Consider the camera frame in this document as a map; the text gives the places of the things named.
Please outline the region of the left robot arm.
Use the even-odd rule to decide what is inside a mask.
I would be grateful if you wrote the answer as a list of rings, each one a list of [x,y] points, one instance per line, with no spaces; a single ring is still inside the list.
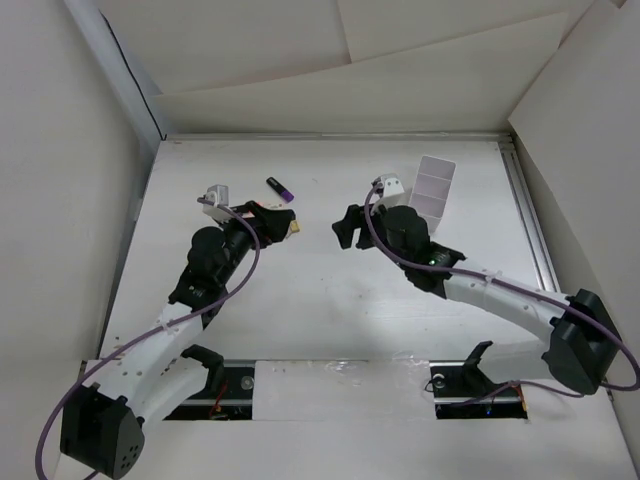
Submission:
[[[196,340],[237,294],[227,283],[246,254],[287,239],[296,214],[248,201],[217,206],[213,218],[193,234],[186,267],[150,328],[90,368],[62,402],[60,451],[98,474],[124,477],[153,427],[189,397],[220,390],[224,359]]]

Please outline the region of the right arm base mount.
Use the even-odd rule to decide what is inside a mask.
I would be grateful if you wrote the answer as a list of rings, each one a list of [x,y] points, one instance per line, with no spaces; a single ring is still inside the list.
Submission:
[[[482,356],[492,345],[480,342],[462,360],[429,362],[424,391],[433,396],[438,420],[528,419],[521,389],[495,383],[480,369]]]

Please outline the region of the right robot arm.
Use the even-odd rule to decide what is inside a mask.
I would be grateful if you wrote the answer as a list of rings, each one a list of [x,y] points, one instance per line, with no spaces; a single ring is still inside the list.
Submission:
[[[626,353],[601,299],[587,290],[546,294],[433,241],[427,222],[406,205],[351,205],[332,230],[343,249],[377,248],[418,290],[476,307],[534,335],[540,361],[568,396],[605,386],[615,356]]]

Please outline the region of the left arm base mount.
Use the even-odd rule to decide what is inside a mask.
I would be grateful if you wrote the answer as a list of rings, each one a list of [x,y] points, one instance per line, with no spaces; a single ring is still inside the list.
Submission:
[[[245,421],[252,419],[255,361],[225,360],[203,346],[193,345],[182,357],[207,370],[204,388],[184,400],[167,421]]]

